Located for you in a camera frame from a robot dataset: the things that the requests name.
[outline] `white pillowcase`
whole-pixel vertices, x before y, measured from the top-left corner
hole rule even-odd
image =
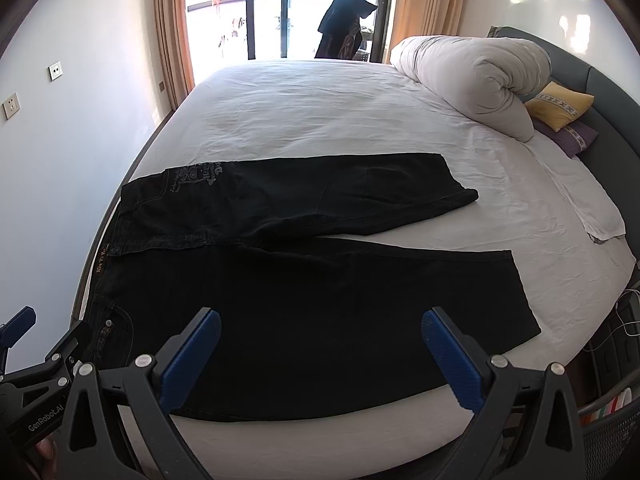
[[[524,145],[573,206],[592,238],[604,242],[625,234],[620,211],[579,158],[568,158],[555,142],[535,130]]]
[[[514,38],[414,36],[391,51],[391,64],[466,117],[521,142],[533,125],[516,94],[540,92],[551,73],[542,47]]]

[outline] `headboard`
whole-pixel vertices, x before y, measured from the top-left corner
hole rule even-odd
[[[537,43],[551,58],[551,79],[595,96],[580,120],[599,135],[579,157],[618,206],[626,241],[640,258],[640,105],[602,72],[537,36],[513,27],[492,27],[489,37]]]

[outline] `electrical outlet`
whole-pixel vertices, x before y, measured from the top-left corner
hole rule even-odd
[[[52,81],[62,75],[62,64],[59,61],[49,67],[49,75]]]
[[[7,120],[11,119],[11,117],[13,117],[14,114],[20,109],[18,96],[14,94],[9,97],[4,103],[2,103],[2,107],[4,108],[4,114],[6,115]]]

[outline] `wall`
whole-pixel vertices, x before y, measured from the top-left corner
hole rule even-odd
[[[0,59],[0,101],[20,102],[0,114],[0,322],[26,304],[37,314],[9,369],[68,329],[100,220],[170,110],[157,42],[153,0],[40,0]]]
[[[599,69],[640,103],[640,56],[603,0],[465,0],[460,36],[510,25]]]

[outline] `purple pillow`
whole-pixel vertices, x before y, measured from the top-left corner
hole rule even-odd
[[[569,158],[586,150],[598,136],[596,130],[580,121],[569,123],[557,132],[537,119],[533,119],[533,127],[560,146]]]

